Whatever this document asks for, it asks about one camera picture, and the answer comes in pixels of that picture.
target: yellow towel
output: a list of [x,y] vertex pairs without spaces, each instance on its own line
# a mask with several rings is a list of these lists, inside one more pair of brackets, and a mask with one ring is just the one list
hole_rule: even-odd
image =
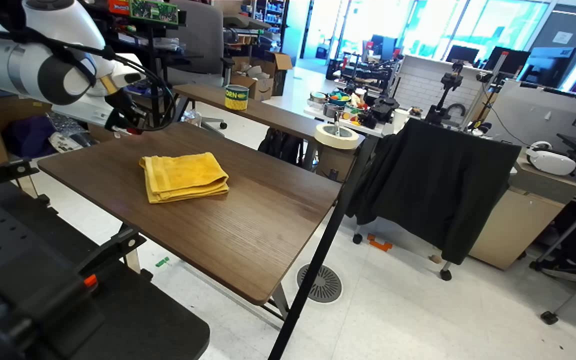
[[179,157],[146,156],[139,160],[139,166],[146,173],[151,204],[228,192],[228,174],[210,152]]

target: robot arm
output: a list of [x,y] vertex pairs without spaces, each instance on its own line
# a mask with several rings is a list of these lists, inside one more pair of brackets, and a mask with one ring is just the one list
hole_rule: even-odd
[[[24,0],[23,10],[26,27],[39,36],[99,52],[106,46],[77,0]],[[0,24],[0,34],[7,32]],[[123,56],[141,65],[134,54]],[[137,128],[146,115],[122,90],[146,76],[126,64],[59,45],[0,38],[0,90],[51,103],[55,112],[108,129],[109,119]]]

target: door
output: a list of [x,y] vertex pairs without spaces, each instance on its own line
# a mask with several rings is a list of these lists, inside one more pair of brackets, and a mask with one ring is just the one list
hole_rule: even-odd
[[290,56],[292,66],[297,64],[297,57],[302,50],[304,30],[308,19],[308,10],[311,2],[308,0],[286,1],[288,15],[286,16],[286,28],[281,41],[281,52]]
[[[534,48],[576,48],[576,6],[555,6],[531,50]],[[575,64],[576,52],[562,79],[568,76]]]

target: tape roll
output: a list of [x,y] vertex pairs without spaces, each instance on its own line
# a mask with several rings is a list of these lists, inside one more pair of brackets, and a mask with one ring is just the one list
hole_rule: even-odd
[[315,139],[330,148],[339,150],[353,150],[359,146],[359,134],[344,126],[340,126],[339,134],[336,135],[336,127],[333,123],[320,123],[317,125]]

